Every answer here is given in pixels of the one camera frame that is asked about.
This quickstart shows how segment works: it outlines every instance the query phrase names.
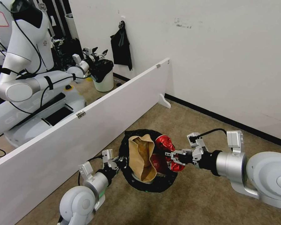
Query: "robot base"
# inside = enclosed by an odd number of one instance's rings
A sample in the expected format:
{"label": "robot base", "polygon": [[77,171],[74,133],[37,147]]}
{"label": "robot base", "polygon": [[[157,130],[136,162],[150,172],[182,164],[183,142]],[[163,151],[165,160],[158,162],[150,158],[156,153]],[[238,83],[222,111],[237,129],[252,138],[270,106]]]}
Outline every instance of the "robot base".
{"label": "robot base", "polygon": [[62,93],[63,99],[5,132],[7,141],[17,148],[86,106],[84,97],[73,86]]}

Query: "beige carpet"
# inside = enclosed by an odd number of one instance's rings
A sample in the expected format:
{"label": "beige carpet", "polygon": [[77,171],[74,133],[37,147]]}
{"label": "beige carpet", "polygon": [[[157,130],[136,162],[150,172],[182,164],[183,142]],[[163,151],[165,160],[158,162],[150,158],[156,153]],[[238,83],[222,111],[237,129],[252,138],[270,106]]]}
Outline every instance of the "beige carpet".
{"label": "beige carpet", "polygon": [[[171,102],[167,109],[155,105],[128,130],[140,128],[157,130],[171,137],[177,148],[188,148],[186,135],[205,132],[213,128],[234,130],[235,127],[219,122],[187,107]],[[106,148],[118,153],[121,134]],[[209,151],[229,151],[226,137],[216,132],[205,137]],[[262,151],[281,152],[281,147],[244,132],[245,151],[250,157]],[[92,162],[94,170],[101,160]],[[63,194],[77,185],[77,173],[47,197],[18,225],[56,224],[59,218],[59,201]],[[176,181],[163,193],[145,193],[132,188],[121,172],[106,191],[106,201],[91,224],[253,224],[281,225],[281,209],[268,206],[256,199],[236,193],[224,177],[215,177],[210,171],[188,165]]]}

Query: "white trash can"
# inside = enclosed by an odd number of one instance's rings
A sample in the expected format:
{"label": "white trash can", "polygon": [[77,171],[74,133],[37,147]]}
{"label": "white trash can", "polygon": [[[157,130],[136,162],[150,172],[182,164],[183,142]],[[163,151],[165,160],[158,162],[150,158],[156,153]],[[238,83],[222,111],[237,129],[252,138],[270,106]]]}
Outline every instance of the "white trash can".
{"label": "white trash can", "polygon": [[66,18],[72,38],[79,39],[77,30],[76,30],[76,26],[75,26],[75,22],[74,22],[74,18],[73,18],[73,14],[68,13],[67,15],[65,15],[65,18]]}
{"label": "white trash can", "polygon": [[107,92],[113,89],[113,62],[102,59],[95,62],[91,68],[91,77],[94,81],[95,88],[100,92]]}
{"label": "white trash can", "polygon": [[95,88],[100,92],[107,92],[113,89],[113,70],[111,70],[102,80],[102,82],[98,83],[94,79]]}

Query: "white robot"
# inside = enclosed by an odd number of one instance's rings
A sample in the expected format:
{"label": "white robot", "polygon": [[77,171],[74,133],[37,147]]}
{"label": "white robot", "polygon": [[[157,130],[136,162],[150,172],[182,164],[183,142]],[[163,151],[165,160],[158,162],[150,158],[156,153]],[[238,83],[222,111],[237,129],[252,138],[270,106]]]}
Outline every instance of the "white robot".
{"label": "white robot", "polygon": [[[216,130],[226,133],[231,153],[208,151],[202,136]],[[241,131],[226,132],[223,129],[215,129],[203,134],[191,133],[187,139],[194,150],[176,150],[166,152],[165,155],[181,165],[191,163],[199,169],[210,170],[215,176],[227,177],[232,188],[238,193],[281,208],[281,153],[261,152],[247,162]],[[59,206],[61,218],[58,224],[89,224],[105,200],[104,192],[111,184],[111,179],[119,169],[127,166],[127,158],[113,158],[112,149],[102,151],[102,159],[103,169],[94,175],[90,162],[78,166],[84,178],[83,186],[71,188],[62,197]],[[255,189],[246,186],[247,176]]]}
{"label": "white robot", "polygon": [[[0,1],[2,20],[9,27],[0,27],[0,41],[8,46],[0,60],[4,61],[0,98],[5,100],[0,104],[0,134],[18,147],[86,106],[70,83],[86,78],[89,62],[76,55],[76,67],[48,72],[53,67],[49,20],[27,0],[14,0],[10,5]],[[23,69],[37,75],[16,80]]]}

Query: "black trash bag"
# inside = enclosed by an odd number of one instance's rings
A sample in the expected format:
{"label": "black trash bag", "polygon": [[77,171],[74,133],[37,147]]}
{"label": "black trash bag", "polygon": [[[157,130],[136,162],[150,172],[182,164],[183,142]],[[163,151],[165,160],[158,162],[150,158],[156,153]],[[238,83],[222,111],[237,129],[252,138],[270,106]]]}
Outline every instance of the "black trash bag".
{"label": "black trash bag", "polygon": [[94,62],[94,65],[90,68],[90,73],[97,83],[101,83],[112,68],[113,62],[111,60],[102,59]]}
{"label": "black trash bag", "polygon": [[[171,171],[169,168],[167,168],[165,176],[156,176],[153,179],[153,182],[151,184],[146,184],[141,181],[136,180],[132,176],[132,169],[129,167],[129,144],[128,139],[132,136],[144,136],[145,134],[149,134],[151,139],[155,141],[159,136],[162,134],[154,131],[154,130],[147,130],[147,129],[140,129],[135,131],[125,131],[125,137],[122,140],[120,149],[119,149],[119,157],[126,156],[128,158],[127,161],[127,167],[121,168],[123,175],[127,182],[134,188],[136,188],[139,191],[145,191],[145,192],[163,192],[166,189],[168,189],[172,184],[174,183],[178,173]],[[164,152],[161,152],[157,149],[156,145],[154,146],[153,153],[155,154],[164,154]]]}
{"label": "black trash bag", "polygon": [[115,35],[110,36],[110,38],[114,64],[128,66],[129,70],[132,70],[129,49],[130,43],[128,41],[124,21],[120,22],[118,32]]}

